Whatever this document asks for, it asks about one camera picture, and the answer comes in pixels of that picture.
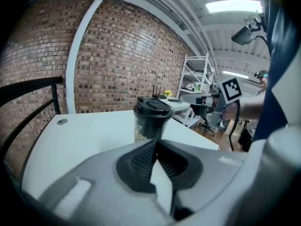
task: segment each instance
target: dark blue fabric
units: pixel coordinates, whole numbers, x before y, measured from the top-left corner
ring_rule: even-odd
[[[274,1],[262,2],[271,62],[263,111],[253,140],[266,139],[273,131],[287,124],[286,117],[271,90],[288,68],[300,44],[298,29],[285,10]]]

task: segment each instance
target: white shelving unit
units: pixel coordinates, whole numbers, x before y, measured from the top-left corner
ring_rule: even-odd
[[[200,83],[200,91],[209,90],[210,85],[213,83],[213,79],[216,76],[215,70],[210,64],[209,54],[206,56],[185,56],[180,85],[177,91],[177,98],[180,96],[180,92],[195,93],[184,89],[183,78],[189,79],[191,82]]]
[[[211,66],[209,61],[209,54],[206,56],[193,56],[188,57],[185,56],[180,85],[177,91],[177,98],[180,97],[180,93],[190,93],[196,94],[198,92],[185,89],[183,85],[183,79],[187,78],[191,82],[199,82],[200,83],[200,91],[204,90],[206,92],[209,91],[210,85],[213,83],[213,80],[217,81],[216,75],[214,74],[214,68]],[[188,128],[196,124],[200,117],[195,116],[193,110],[189,108],[182,114],[174,115],[174,119],[182,123],[184,126]]]

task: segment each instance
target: desk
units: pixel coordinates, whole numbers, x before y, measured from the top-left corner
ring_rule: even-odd
[[[165,104],[168,104],[174,112],[185,111],[182,114],[176,114],[173,116],[174,119],[182,123],[184,126],[191,127],[192,125],[194,125],[196,122],[199,121],[199,117],[194,118],[194,113],[192,112],[189,103],[171,102],[168,99],[161,99],[161,101],[164,102]]]
[[[190,107],[190,104],[186,102],[177,103],[177,102],[171,102],[168,99],[161,99],[160,101],[164,102],[165,104],[168,104],[175,112],[188,110]]]
[[[57,122],[68,121],[63,125]],[[37,140],[27,161],[22,190],[38,199],[43,191],[85,159],[134,142],[133,111],[56,115]],[[218,145],[169,120],[163,139],[218,150]]]

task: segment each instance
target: yellow flower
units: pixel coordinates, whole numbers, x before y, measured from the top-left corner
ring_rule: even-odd
[[[171,92],[171,90],[165,90],[163,93],[164,96],[172,96],[173,93]]]

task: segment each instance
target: floor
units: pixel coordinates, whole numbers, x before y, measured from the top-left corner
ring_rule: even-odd
[[[207,139],[215,142],[217,145],[219,145],[221,151],[231,151],[229,135],[226,132],[220,131],[217,128],[212,128],[215,132],[215,136],[213,137],[212,132],[210,131],[206,131],[205,133],[203,129],[195,129],[194,127],[191,127],[190,129],[206,137]],[[235,132],[232,134],[231,137],[234,151],[237,152],[240,152],[240,145],[238,143],[239,137],[240,135],[236,134]]]

